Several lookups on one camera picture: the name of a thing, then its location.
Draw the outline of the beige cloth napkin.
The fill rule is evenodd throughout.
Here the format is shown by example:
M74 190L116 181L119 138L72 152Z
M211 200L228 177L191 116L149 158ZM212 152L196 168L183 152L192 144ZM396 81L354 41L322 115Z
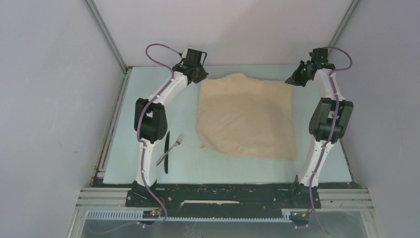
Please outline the beige cloth napkin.
M233 73L201 82L197 133L203 147L237 157L297 159L293 88Z

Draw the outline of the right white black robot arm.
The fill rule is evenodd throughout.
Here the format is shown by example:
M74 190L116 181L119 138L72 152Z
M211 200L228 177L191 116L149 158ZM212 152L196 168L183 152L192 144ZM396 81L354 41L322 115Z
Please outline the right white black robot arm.
M306 86L314 81L320 100L309 122L310 148L302 171L296 182L313 188L319 184L319 175L332 147L344 136L354 104L342 95L335 66L324 60L301 61L297 69L286 80L293 86Z

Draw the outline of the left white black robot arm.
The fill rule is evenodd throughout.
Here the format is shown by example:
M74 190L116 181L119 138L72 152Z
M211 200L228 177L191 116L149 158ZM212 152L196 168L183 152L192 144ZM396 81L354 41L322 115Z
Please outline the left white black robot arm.
M201 60L183 59L171 69L169 78L148 98L139 98L135 105L134 127L140 144L139 168L135 181L152 186L156 181L154 148L168 131L166 107L191 83L207 78Z

